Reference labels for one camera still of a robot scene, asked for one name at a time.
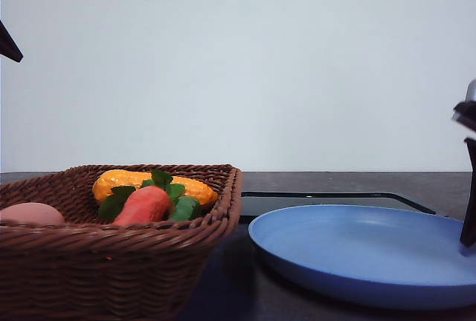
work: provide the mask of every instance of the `table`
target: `table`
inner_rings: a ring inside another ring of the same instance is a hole
[[[45,172],[1,174],[1,182]],[[393,192],[463,219],[470,172],[244,172],[244,191]],[[239,224],[210,256],[185,320],[476,320],[476,305],[446,311],[392,311],[353,305],[302,289],[266,267],[254,253],[248,225]]]

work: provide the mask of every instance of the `brown wicker basket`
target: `brown wicker basket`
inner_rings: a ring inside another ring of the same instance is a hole
[[[91,187],[100,174],[155,168],[203,181],[219,200],[193,221],[117,227],[97,217]],[[42,202],[67,222],[0,221],[0,316],[174,319],[213,248],[237,225],[240,194],[241,172],[231,165],[89,165],[0,185],[0,209]]]

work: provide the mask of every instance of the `basket rim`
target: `basket rim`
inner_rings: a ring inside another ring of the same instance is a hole
[[[177,238],[184,239],[184,237],[192,238],[193,234],[204,233],[203,237],[208,238],[218,230],[220,230],[220,224],[225,224],[225,228],[230,232],[230,228],[227,228],[227,224],[231,223],[236,225],[239,218],[239,212],[241,210],[240,196],[241,196],[241,170],[230,164],[214,164],[214,165],[160,165],[160,164],[140,164],[140,165],[108,165],[108,164],[89,164],[70,167],[63,171],[52,172],[51,174],[41,175],[33,178],[26,178],[20,181],[14,181],[8,184],[1,184],[0,191],[2,189],[20,187],[23,184],[38,183],[43,180],[51,178],[53,175],[61,175],[65,173],[71,173],[75,169],[88,169],[88,168],[101,168],[101,169],[129,169],[134,171],[136,169],[144,169],[149,166],[160,166],[162,168],[170,169],[189,169],[190,167],[200,169],[229,169],[229,176],[227,180],[227,186],[224,193],[220,194],[219,199],[214,204],[213,208],[204,216],[193,219],[192,221],[157,221],[147,224],[130,224],[126,226],[117,226],[115,224],[78,224],[78,223],[64,223],[58,225],[44,226],[39,224],[26,224],[16,221],[3,220],[0,221],[0,235],[3,235],[2,239],[5,239],[5,234],[8,231],[9,234],[17,235],[29,235],[40,234],[43,238],[56,235],[59,239],[66,236],[78,236],[78,241],[84,240],[85,236],[95,241],[100,239],[107,239],[111,237],[126,238],[134,236],[142,236],[144,238],[151,239],[163,239],[163,238]],[[224,199],[228,198],[228,205],[224,203]]]

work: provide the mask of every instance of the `yellow corn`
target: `yellow corn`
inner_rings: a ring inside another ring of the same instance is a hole
[[[172,184],[182,184],[185,186],[184,195],[193,196],[202,207],[208,206],[218,199],[218,194],[207,184],[192,178],[183,178],[182,176],[174,176]]]
[[[126,171],[121,169],[104,172],[92,185],[92,193],[99,204],[112,195],[111,188],[116,186],[141,187],[142,181],[151,178],[150,172]]]
[[[112,194],[111,188],[116,186],[141,187],[142,181],[152,178],[150,172],[136,172],[122,169],[109,170],[104,172],[92,187],[92,192],[96,201],[101,204],[104,199]],[[218,194],[207,184],[201,181],[173,176],[172,184],[183,184],[185,186],[184,195],[193,196],[202,207],[209,207],[218,199]]]

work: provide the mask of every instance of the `blue plate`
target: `blue plate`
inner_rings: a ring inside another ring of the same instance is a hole
[[[265,262],[305,288],[362,305],[406,310],[476,303],[476,248],[463,223],[381,207],[313,205],[249,225]]]

